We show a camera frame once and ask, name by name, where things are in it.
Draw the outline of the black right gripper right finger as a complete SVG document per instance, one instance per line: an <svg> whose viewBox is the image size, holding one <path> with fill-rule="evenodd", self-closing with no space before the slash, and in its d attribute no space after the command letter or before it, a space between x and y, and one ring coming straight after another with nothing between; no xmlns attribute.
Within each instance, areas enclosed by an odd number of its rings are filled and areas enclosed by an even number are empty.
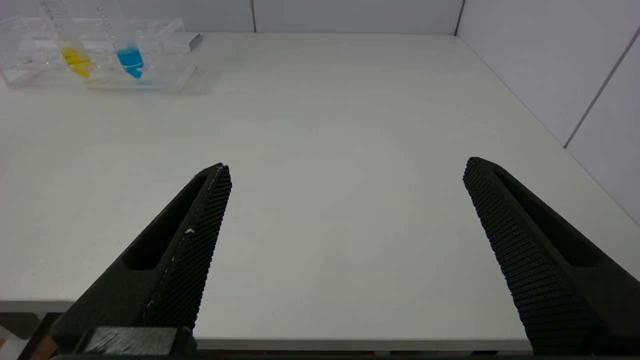
<svg viewBox="0 0 640 360"><path fill-rule="evenodd" d="M534 353L638 353L640 283L494 162L462 182Z"/></svg>

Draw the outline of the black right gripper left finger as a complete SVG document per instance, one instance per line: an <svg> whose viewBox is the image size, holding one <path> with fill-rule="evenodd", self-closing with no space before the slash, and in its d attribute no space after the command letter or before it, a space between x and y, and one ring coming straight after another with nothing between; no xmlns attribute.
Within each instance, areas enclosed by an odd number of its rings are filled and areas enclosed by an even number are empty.
<svg viewBox="0 0 640 360"><path fill-rule="evenodd" d="M221 162L197 173L57 319L59 349L98 327L193 330L232 188Z"/></svg>

